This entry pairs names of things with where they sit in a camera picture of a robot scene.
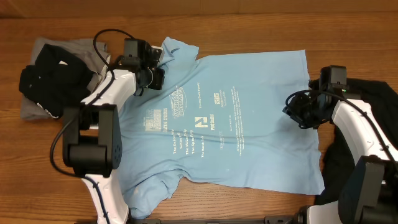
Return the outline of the light blue printed t-shirt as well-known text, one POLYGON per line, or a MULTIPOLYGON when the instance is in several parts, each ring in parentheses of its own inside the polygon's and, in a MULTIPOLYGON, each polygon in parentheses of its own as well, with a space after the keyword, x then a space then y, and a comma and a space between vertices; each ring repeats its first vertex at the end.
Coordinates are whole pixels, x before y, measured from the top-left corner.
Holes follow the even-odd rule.
POLYGON ((119 183, 134 218, 170 198, 182 178, 230 187, 318 195, 318 133, 284 112, 308 87, 304 50, 209 55, 166 38, 161 90, 132 96, 119 112, 119 183))

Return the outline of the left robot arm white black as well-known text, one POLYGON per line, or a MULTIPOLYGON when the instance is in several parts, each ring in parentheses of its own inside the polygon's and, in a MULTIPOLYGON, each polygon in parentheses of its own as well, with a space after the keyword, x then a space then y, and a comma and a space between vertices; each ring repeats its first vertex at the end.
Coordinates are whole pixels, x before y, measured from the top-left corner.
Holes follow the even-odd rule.
POLYGON ((97 223, 127 223, 129 208, 119 186, 122 158, 119 110, 146 88, 160 90, 164 71, 162 47, 141 39, 125 39, 124 52, 101 72, 103 81, 79 106, 64 112, 63 162, 88 188, 97 223))

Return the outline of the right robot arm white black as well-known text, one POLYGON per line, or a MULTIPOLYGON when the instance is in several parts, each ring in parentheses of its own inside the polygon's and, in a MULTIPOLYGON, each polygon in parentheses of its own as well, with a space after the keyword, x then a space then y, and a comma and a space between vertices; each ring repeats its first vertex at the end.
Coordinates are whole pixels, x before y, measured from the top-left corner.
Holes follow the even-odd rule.
POLYGON ((397 148, 364 99, 364 88, 347 77, 344 66, 330 65, 320 77, 285 101, 283 112, 300 128, 329 122, 342 133, 355 163, 339 198, 302 207, 295 215, 266 223, 397 223, 397 148))

